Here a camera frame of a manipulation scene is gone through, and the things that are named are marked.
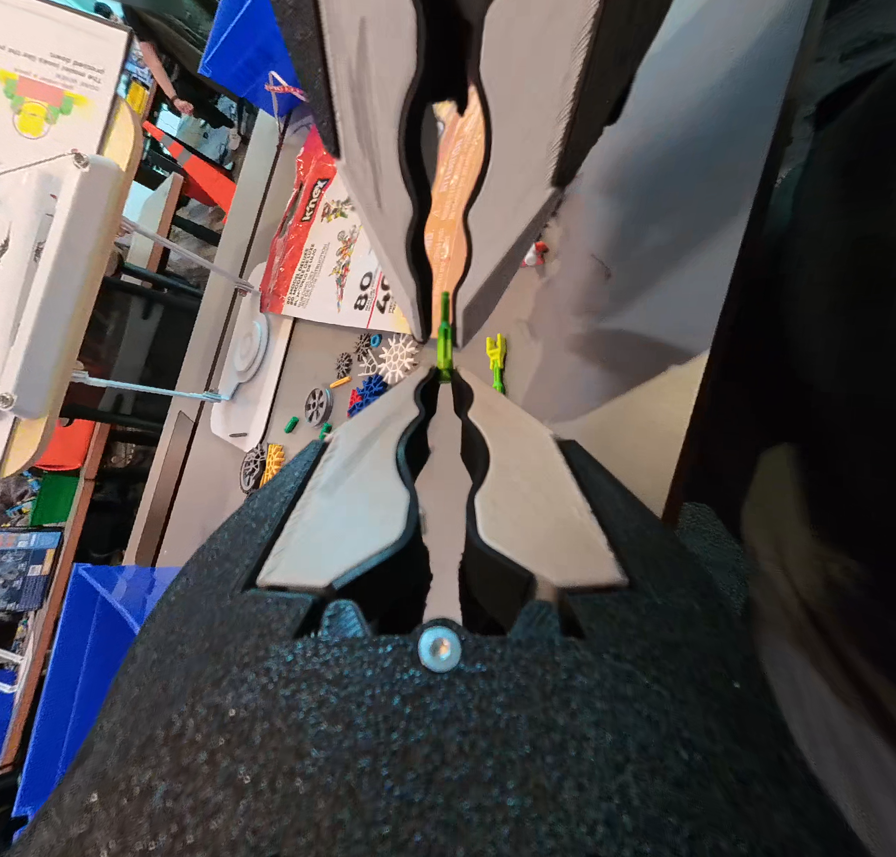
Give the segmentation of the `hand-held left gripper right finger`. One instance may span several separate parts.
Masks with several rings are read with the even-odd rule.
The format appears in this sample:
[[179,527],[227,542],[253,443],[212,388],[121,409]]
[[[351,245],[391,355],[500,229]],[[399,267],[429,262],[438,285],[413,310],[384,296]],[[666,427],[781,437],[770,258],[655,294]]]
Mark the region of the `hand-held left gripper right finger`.
[[626,587],[628,577],[554,433],[475,375],[454,370],[471,481],[464,574],[477,600]]

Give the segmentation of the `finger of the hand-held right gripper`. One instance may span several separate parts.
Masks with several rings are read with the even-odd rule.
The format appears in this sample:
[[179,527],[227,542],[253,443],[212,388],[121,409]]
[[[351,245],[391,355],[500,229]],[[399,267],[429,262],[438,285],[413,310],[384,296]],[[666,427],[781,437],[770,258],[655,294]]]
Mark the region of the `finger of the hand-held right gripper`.
[[317,0],[334,113],[338,169],[375,256],[419,341],[430,334],[429,272],[419,230],[425,178],[408,123],[420,83],[415,0]]
[[486,324],[559,199],[554,174],[600,2],[476,0],[487,155],[465,216],[458,346]]

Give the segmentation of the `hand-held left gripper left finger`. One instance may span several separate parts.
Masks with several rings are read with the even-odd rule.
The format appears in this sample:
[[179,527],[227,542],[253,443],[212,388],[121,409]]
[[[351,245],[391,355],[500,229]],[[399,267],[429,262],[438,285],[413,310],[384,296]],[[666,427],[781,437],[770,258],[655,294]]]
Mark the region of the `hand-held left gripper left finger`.
[[336,429],[267,554],[258,587],[336,590],[409,542],[419,526],[416,484],[431,455],[439,388],[435,367],[418,369]]

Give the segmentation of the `grey spoked wheel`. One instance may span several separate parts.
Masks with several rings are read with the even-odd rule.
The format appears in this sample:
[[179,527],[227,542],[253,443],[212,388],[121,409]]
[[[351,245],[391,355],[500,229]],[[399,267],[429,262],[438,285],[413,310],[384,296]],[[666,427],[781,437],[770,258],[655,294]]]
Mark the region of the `grey spoked wheel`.
[[256,492],[262,485],[268,452],[268,444],[262,443],[245,453],[239,472],[239,487],[245,495]]

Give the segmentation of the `white snowflake connector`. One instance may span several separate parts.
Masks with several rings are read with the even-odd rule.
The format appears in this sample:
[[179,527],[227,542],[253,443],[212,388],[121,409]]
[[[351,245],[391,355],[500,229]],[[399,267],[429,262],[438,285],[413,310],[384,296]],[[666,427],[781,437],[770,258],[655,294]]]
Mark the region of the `white snowflake connector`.
[[405,380],[418,366],[419,343],[411,335],[390,336],[380,349],[376,373],[389,387]]

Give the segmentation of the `white document stand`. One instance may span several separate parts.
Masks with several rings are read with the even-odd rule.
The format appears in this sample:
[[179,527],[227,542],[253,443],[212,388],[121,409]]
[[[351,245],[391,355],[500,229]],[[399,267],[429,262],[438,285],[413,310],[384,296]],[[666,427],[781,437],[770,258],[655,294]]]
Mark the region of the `white document stand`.
[[[2,476],[33,465],[46,450],[73,383],[106,389],[105,379],[77,359],[115,239],[122,232],[127,187],[138,160],[137,117],[117,100],[97,154],[77,150],[2,171],[13,186],[2,209]],[[261,275],[243,279],[221,264],[210,272],[245,294],[218,385],[211,391],[169,390],[168,396],[235,403],[252,448],[261,423],[249,406],[269,403],[273,359],[285,336],[261,311]]]

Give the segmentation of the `orange plastic crate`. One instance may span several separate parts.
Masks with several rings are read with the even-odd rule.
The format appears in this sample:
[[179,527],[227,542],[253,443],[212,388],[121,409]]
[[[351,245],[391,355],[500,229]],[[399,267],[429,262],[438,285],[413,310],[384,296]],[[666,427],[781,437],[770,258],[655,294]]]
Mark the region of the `orange plastic crate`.
[[87,458],[95,426],[94,421],[60,419],[48,447],[32,467],[50,472],[80,470]]

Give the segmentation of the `green storage box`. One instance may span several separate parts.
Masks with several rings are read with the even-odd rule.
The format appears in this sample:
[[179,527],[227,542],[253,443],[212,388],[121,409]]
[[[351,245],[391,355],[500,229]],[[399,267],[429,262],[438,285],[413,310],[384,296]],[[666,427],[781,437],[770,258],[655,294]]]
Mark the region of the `green storage box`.
[[66,471],[46,471],[28,516],[30,527],[64,526],[80,485],[80,475]]

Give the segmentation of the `white instruction sheet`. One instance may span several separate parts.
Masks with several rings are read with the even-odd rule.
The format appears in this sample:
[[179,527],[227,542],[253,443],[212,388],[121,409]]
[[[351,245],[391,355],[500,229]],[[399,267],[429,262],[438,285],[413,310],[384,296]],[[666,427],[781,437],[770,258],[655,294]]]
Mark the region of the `white instruction sheet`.
[[1,170],[97,154],[129,31],[48,0],[1,0]]

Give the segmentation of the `dark blue toy box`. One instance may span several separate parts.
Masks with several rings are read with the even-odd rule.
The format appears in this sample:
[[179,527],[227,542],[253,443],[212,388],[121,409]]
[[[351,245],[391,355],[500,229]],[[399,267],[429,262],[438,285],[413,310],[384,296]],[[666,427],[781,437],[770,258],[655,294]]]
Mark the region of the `dark blue toy box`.
[[1,533],[1,611],[39,610],[49,591],[61,529],[11,529]]

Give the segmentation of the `orange red frame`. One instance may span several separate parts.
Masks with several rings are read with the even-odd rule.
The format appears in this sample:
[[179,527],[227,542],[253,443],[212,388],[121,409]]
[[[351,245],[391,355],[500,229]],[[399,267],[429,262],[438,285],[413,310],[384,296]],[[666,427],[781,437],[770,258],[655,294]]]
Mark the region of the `orange red frame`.
[[189,197],[208,206],[216,205],[225,214],[230,213],[237,185],[226,170],[219,169],[150,121],[144,121],[141,127],[174,159],[179,167],[177,171],[188,182]]

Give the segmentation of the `black metal frame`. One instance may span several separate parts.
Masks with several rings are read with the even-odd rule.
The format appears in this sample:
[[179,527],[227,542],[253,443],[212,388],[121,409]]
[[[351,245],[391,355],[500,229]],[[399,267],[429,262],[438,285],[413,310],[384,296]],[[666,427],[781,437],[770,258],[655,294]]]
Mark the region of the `black metal frame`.
[[174,168],[146,198],[140,213],[123,213],[121,231],[130,237],[128,252],[116,272],[104,279],[103,294],[129,300],[121,312],[122,322],[108,336],[112,359],[99,360],[93,374],[105,379],[104,387],[111,391],[99,405],[107,413],[132,414],[134,396],[139,392],[168,396],[183,361],[185,334],[179,336],[175,325],[196,322],[203,291],[177,278],[167,262],[176,257],[207,270],[210,260],[173,241],[170,230],[181,228],[212,246],[218,245],[219,233],[178,215],[178,200],[186,198],[218,211],[222,222],[228,216],[216,205],[189,197],[188,182],[177,171],[174,159],[150,135],[146,136],[156,153],[171,160]]

